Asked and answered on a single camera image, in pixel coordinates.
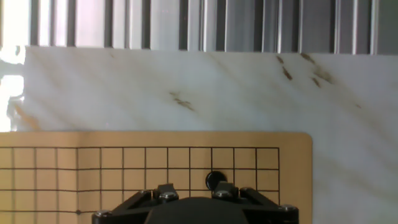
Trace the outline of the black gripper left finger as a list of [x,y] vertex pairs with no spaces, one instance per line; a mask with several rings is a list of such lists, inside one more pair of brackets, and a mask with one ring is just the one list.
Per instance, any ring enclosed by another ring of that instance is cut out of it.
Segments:
[[92,224],[144,224],[153,208],[178,199],[173,184],[159,185],[154,190],[140,190],[115,209],[92,214]]

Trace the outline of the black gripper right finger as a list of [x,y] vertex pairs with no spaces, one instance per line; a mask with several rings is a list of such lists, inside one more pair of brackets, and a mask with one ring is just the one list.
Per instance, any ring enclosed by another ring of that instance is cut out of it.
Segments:
[[299,209],[293,205],[278,205],[250,187],[238,188],[221,181],[212,199],[217,214],[225,214],[238,223],[299,224]]

